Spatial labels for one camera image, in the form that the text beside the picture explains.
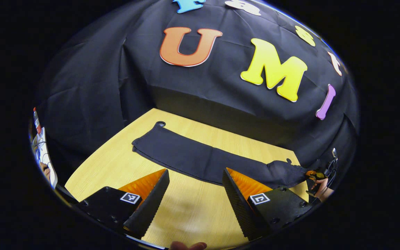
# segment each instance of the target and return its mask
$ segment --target orange letter u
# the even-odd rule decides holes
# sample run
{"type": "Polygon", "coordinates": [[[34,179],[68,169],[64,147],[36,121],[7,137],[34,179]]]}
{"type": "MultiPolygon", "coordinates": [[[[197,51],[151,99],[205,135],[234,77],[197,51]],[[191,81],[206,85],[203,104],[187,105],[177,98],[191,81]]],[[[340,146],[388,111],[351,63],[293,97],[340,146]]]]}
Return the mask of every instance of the orange letter u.
{"type": "Polygon", "coordinates": [[[201,28],[198,30],[201,37],[197,50],[191,55],[184,55],[178,49],[183,36],[190,32],[191,29],[188,27],[169,27],[165,29],[166,36],[160,48],[160,57],[163,61],[184,67],[200,65],[208,59],[216,38],[223,35],[218,30],[201,28]]]}

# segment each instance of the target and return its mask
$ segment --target bottle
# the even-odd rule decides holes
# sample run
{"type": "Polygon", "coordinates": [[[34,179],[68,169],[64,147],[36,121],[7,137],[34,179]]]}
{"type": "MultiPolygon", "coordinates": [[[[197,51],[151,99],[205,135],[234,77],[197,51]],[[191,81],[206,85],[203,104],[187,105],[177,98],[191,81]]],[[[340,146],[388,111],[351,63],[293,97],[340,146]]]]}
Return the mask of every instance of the bottle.
{"type": "Polygon", "coordinates": [[[38,135],[41,135],[41,125],[40,120],[38,119],[38,114],[36,112],[36,107],[33,108],[33,120],[35,121],[35,127],[38,135]]]}

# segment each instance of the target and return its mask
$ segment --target black background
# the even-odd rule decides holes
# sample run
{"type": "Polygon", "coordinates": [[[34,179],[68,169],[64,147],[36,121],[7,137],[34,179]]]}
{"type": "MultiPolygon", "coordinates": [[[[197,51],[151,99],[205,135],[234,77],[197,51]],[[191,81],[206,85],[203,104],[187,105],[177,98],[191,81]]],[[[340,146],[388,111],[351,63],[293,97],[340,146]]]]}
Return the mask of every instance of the black background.
{"type": "MultiPolygon", "coordinates": [[[[349,67],[362,113],[357,157],[336,195],[267,244],[400,248],[400,2],[271,2],[321,35],[349,67]]],[[[132,249],[58,200],[27,139],[35,84],[51,57],[124,3],[0,2],[0,249],[132,249]]]]}

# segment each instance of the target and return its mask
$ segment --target wooden table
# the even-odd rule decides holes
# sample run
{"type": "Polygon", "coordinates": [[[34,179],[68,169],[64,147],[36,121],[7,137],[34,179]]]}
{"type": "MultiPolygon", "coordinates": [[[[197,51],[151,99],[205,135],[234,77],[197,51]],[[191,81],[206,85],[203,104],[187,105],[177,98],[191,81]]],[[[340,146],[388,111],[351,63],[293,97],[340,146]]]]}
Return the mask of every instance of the wooden table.
{"type": "MultiPolygon", "coordinates": [[[[97,149],[72,174],[65,187],[82,201],[104,186],[120,188],[147,174],[163,169],[132,152],[132,141],[162,120],[165,128],[184,137],[263,163],[291,159],[294,152],[219,128],[195,122],[159,109],[125,127],[97,149]]],[[[170,184],[142,240],[169,247],[173,240],[187,245],[206,242],[208,249],[229,249],[248,242],[238,225],[224,187],[206,183],[169,170],[170,184]]],[[[308,201],[306,182],[290,188],[308,201]]]]}

